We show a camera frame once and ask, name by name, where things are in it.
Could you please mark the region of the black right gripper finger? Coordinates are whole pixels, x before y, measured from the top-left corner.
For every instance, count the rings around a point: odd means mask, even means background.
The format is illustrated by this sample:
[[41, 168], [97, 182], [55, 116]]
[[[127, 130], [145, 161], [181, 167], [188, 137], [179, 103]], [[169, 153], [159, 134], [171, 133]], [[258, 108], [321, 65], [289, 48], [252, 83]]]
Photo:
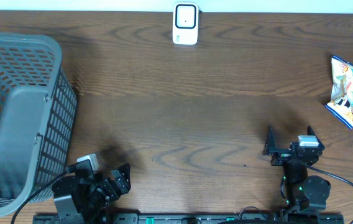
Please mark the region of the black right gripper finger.
[[311, 136], [312, 139], [317, 140], [317, 143], [318, 143], [317, 147], [318, 147], [319, 149], [325, 149], [324, 144], [321, 142], [321, 140], [319, 139], [319, 137], [317, 137], [317, 135], [315, 134], [315, 132], [314, 132], [314, 130], [313, 130], [313, 128], [312, 128], [311, 126], [308, 126], [308, 127], [307, 127], [307, 135]]
[[272, 154], [276, 153], [276, 143], [275, 143], [275, 136], [273, 133], [273, 129], [271, 126], [268, 127], [268, 134], [267, 139], [262, 151], [263, 156], [271, 156]]

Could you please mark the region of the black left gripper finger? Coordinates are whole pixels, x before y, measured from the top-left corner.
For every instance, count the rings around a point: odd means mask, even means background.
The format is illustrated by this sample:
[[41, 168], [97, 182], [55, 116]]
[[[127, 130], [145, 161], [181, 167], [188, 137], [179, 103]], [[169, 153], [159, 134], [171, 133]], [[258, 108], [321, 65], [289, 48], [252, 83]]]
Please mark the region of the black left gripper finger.
[[117, 185], [118, 191], [120, 191], [121, 195], [126, 194], [126, 177], [123, 172], [119, 170], [113, 170], [111, 172], [114, 177], [114, 183]]
[[130, 164], [123, 164], [118, 168], [120, 173], [119, 183], [124, 190], [131, 189], [131, 166]]

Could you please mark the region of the yellow snack bag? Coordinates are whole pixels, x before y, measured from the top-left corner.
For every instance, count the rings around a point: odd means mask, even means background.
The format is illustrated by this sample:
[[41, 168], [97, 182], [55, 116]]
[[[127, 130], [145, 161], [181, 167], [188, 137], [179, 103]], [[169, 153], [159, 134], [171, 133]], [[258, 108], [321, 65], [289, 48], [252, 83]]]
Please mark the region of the yellow snack bag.
[[353, 128], [353, 64], [337, 55], [331, 57], [333, 86], [331, 100], [325, 105], [338, 120]]

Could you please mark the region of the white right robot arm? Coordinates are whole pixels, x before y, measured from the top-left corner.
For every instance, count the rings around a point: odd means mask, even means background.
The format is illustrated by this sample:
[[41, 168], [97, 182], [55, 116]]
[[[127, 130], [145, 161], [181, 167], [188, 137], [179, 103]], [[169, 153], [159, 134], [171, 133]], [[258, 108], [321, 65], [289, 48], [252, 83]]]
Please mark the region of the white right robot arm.
[[311, 126], [307, 127], [307, 134], [298, 136], [287, 148], [276, 146], [273, 129], [268, 128], [262, 154], [271, 157], [272, 166], [283, 167], [283, 195], [290, 210], [318, 213], [326, 209], [331, 184], [318, 175], [308, 174], [324, 150]]

